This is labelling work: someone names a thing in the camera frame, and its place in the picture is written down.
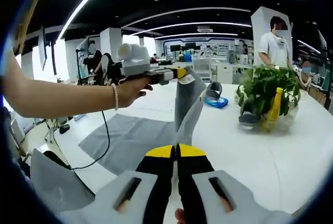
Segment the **monitor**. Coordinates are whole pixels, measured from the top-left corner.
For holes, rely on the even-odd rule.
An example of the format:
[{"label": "monitor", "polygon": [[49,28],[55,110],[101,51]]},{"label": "monitor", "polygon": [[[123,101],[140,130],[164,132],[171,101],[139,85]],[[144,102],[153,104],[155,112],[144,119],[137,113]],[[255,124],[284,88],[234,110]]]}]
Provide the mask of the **monitor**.
[{"label": "monitor", "polygon": [[172,45],[170,46],[170,51],[180,51],[181,46],[180,45]]},{"label": "monitor", "polygon": [[44,70],[45,63],[46,63],[46,39],[45,39],[45,28],[41,27],[40,35],[38,37],[38,49],[40,51],[40,60],[41,60],[41,66],[42,70]]},{"label": "monitor", "polygon": [[186,47],[187,49],[195,49],[195,47],[196,47],[196,43],[186,43],[186,44],[185,44],[185,47]]}]

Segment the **white pillar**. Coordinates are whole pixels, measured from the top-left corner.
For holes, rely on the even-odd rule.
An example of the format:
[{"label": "white pillar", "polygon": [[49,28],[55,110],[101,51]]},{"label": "white pillar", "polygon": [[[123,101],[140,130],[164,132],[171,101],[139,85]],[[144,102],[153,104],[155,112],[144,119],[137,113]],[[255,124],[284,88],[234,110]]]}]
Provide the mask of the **white pillar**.
[{"label": "white pillar", "polygon": [[118,49],[122,45],[121,29],[107,28],[100,33],[100,50],[102,54],[108,52],[114,62],[118,62]]},{"label": "white pillar", "polygon": [[292,40],[291,40],[291,25],[289,17],[281,12],[260,7],[252,16],[252,29],[253,29],[253,43],[254,43],[254,59],[259,59],[259,48],[261,36],[271,30],[271,19],[273,16],[282,18],[288,26],[288,34],[285,39],[287,41],[290,53],[290,60],[292,60]]},{"label": "white pillar", "polygon": [[164,53],[163,50],[163,41],[155,40],[156,54],[158,57],[161,57],[161,54]]},{"label": "white pillar", "polygon": [[143,37],[139,37],[139,41],[140,41],[140,45],[144,46],[145,42],[144,42],[144,38]]},{"label": "white pillar", "polygon": [[22,55],[21,57],[21,68],[23,73],[33,79],[33,68],[32,68],[32,51]]}]

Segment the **white table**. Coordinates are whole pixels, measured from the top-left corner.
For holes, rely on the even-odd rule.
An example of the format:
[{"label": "white table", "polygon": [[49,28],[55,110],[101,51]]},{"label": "white table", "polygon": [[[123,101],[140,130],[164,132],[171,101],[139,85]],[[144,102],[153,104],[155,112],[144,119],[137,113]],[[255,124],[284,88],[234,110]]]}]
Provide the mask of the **white table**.
[{"label": "white table", "polygon": [[[327,173],[333,155],[333,117],[308,94],[302,94],[295,122],[287,133],[270,134],[244,130],[238,124],[239,106],[234,103],[237,86],[223,85],[229,105],[222,109],[204,106],[193,134],[193,145],[204,150],[215,170],[224,170],[254,193],[262,206],[288,213],[298,210]],[[173,121],[176,83],[154,86],[154,91],[117,113],[154,120]],[[110,119],[116,111],[105,112]],[[72,167],[85,166],[93,159],[78,144],[100,125],[100,112],[91,113],[55,138]],[[99,164],[77,170],[77,175],[96,193],[115,179]],[[174,192],[165,223],[175,223],[173,211],[181,207]]]}]

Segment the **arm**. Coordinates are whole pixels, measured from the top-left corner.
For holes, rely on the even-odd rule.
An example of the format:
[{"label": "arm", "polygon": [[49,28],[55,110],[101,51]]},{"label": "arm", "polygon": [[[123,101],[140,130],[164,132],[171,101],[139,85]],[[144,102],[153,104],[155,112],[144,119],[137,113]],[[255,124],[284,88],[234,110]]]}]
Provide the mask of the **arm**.
[{"label": "arm", "polygon": [[[4,96],[12,108],[25,117],[57,118],[115,107],[110,86],[75,86],[26,78],[14,53],[8,57],[10,72],[4,76]],[[127,107],[144,96],[142,89],[152,90],[149,79],[134,80],[117,87],[119,107]]]},{"label": "arm", "polygon": [[96,69],[94,70],[94,73],[97,73],[98,70],[101,69],[101,67],[102,67],[102,61],[100,61],[100,62],[98,63],[98,66],[97,66]]},{"label": "arm", "polygon": [[260,39],[260,50],[259,57],[264,62],[264,64],[268,67],[274,66],[268,58],[268,40],[265,35],[263,35]]},{"label": "arm", "polygon": [[264,64],[266,66],[272,66],[273,64],[271,63],[270,59],[268,58],[268,55],[263,53],[263,52],[260,52],[259,53],[259,57],[261,58],[261,60],[264,62]]},{"label": "arm", "polygon": [[298,84],[300,85],[300,87],[304,90],[306,90],[307,86],[303,83],[303,81],[297,76],[296,80],[298,81]]},{"label": "arm", "polygon": [[286,41],[286,46],[287,46],[287,66],[288,66],[289,69],[293,70],[292,62],[291,62],[291,59],[290,59],[290,50],[289,50],[289,46],[288,46],[287,41]]}]

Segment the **finger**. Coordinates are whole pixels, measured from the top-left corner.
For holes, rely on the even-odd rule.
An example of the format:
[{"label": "finger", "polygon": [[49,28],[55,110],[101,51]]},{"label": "finger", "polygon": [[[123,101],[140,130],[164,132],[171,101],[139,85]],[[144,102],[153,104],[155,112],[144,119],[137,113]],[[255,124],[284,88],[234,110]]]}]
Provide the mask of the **finger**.
[{"label": "finger", "polygon": [[152,90],[152,86],[151,85],[146,85],[144,89],[145,90]]},{"label": "finger", "polygon": [[224,206],[224,209],[227,213],[231,212],[233,210],[233,207],[230,205],[230,203],[225,200],[224,198],[220,197],[222,200],[222,205]]},{"label": "finger", "polygon": [[178,208],[175,212],[175,217],[180,223],[185,223],[185,212],[183,209]]},{"label": "finger", "polygon": [[138,79],[140,85],[142,85],[142,88],[144,88],[146,85],[150,83],[150,78],[149,77],[141,77]]},{"label": "finger", "polygon": [[137,98],[144,97],[146,95],[147,93],[145,91],[140,91],[139,94],[137,95]]}]

